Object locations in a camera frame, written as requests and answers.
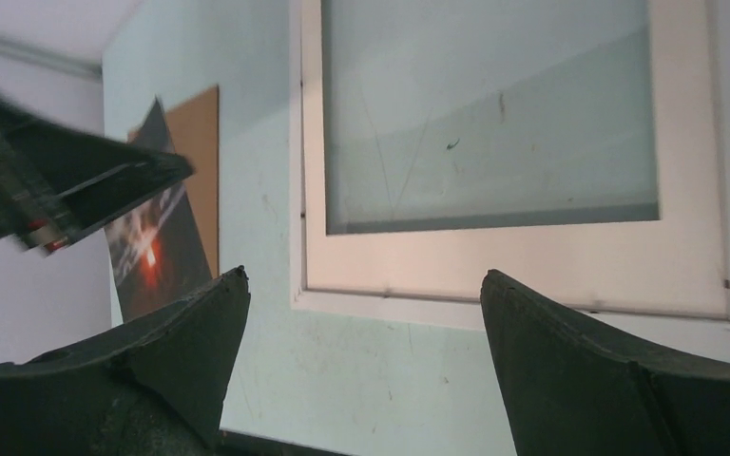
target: cork board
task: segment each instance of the cork board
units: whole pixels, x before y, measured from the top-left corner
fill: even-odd
[[[175,151],[195,173],[185,181],[211,276],[220,273],[220,88],[213,86],[166,110]],[[137,128],[130,131],[131,140]]]

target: white window frame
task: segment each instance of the white window frame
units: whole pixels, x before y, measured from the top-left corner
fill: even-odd
[[[649,2],[660,219],[329,235],[321,2],[304,1],[308,285],[476,300],[481,277],[497,268],[544,295],[584,309],[727,315],[707,8],[697,0]]]
[[[289,141],[291,308],[296,311],[483,331],[485,327],[482,311],[480,306],[474,303],[323,292],[307,287],[301,24],[302,12],[305,6],[311,3],[319,3],[319,0],[291,2]],[[593,313],[592,316],[624,331],[679,350],[730,360],[730,322],[725,317],[701,319],[604,312]]]

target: red light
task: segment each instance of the red light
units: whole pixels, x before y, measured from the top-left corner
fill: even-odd
[[[57,252],[58,250],[66,247],[67,242],[65,239],[58,239],[53,242],[46,244],[44,247],[49,253]]]
[[[150,246],[149,249],[146,251],[146,265],[150,268],[155,266],[155,252],[152,250],[152,247]]]
[[[33,220],[29,223],[29,229],[32,231],[39,230],[46,226],[46,221],[42,219]]]

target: black object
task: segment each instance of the black object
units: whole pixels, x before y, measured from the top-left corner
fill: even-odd
[[[193,172],[179,155],[74,131],[0,99],[0,238],[51,253]]]
[[[237,432],[220,431],[217,456],[344,456]]]
[[[730,364],[620,331],[498,271],[480,301],[520,456],[730,456]]]
[[[0,455],[208,455],[250,294],[243,268],[108,332],[0,364]]]

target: ceiling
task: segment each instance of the ceiling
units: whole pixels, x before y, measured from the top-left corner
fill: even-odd
[[[0,37],[99,63],[144,0],[0,0]]]

